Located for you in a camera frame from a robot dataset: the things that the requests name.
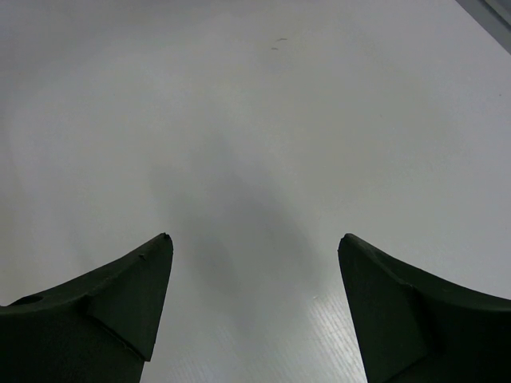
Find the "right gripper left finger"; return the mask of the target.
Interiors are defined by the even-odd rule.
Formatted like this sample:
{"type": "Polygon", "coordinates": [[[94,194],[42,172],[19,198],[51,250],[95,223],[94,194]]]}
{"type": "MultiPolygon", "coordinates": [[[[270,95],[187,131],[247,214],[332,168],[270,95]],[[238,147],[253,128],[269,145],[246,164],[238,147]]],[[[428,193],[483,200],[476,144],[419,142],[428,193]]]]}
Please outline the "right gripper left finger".
{"type": "Polygon", "coordinates": [[[3,382],[138,382],[172,269],[161,233],[127,255],[1,308],[3,382]]]}

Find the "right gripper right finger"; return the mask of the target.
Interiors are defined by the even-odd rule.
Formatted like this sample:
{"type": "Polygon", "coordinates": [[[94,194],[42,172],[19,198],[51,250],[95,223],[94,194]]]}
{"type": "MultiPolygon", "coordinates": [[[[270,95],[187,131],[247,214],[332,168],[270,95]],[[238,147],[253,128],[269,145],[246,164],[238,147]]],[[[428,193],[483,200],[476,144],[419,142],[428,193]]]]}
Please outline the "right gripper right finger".
{"type": "Polygon", "coordinates": [[[510,301],[413,267],[356,235],[339,266],[369,382],[508,382],[510,301]]]}

